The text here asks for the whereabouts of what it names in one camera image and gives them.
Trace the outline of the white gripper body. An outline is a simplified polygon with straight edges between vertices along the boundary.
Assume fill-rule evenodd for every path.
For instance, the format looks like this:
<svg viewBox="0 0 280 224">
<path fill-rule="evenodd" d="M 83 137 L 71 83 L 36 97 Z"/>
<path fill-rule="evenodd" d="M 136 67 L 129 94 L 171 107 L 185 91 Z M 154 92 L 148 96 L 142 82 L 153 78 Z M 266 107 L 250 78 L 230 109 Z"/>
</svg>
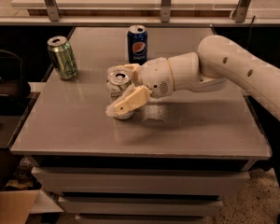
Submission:
<svg viewBox="0 0 280 224">
<path fill-rule="evenodd" d="M 174 91 L 174 81 L 169 60 L 158 58 L 144 63 L 137 71 L 138 82 L 152 90 L 153 98 L 169 96 Z"/>
</svg>

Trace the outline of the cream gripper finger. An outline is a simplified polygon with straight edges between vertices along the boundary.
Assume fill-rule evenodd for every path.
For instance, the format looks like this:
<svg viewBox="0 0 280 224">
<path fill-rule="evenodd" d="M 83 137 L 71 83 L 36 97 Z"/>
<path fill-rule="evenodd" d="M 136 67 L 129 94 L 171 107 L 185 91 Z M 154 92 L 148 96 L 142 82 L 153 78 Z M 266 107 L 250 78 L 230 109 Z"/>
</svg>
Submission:
<svg viewBox="0 0 280 224">
<path fill-rule="evenodd" d="M 107 78 L 110 82 L 133 81 L 136 70 L 140 68 L 138 63 L 128 63 L 112 66 L 107 70 Z"/>
<path fill-rule="evenodd" d="M 151 93 L 152 90 L 145 85 L 135 87 L 132 84 L 106 108 L 105 112 L 111 118 L 127 119 L 133 114 L 134 110 L 149 101 Z"/>
</svg>

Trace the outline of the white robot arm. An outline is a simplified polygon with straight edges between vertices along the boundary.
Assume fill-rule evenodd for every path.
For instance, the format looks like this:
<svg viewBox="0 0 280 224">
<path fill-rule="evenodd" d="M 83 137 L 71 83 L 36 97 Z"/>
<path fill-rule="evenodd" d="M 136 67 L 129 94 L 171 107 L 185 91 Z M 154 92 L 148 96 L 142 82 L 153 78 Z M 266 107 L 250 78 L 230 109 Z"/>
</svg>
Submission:
<svg viewBox="0 0 280 224">
<path fill-rule="evenodd" d="M 152 98 L 175 91 L 218 91 L 231 81 L 280 121 L 280 69 L 221 35 L 205 37 L 195 52 L 129 63 L 107 70 L 113 96 L 106 114 L 126 118 Z"/>
</svg>

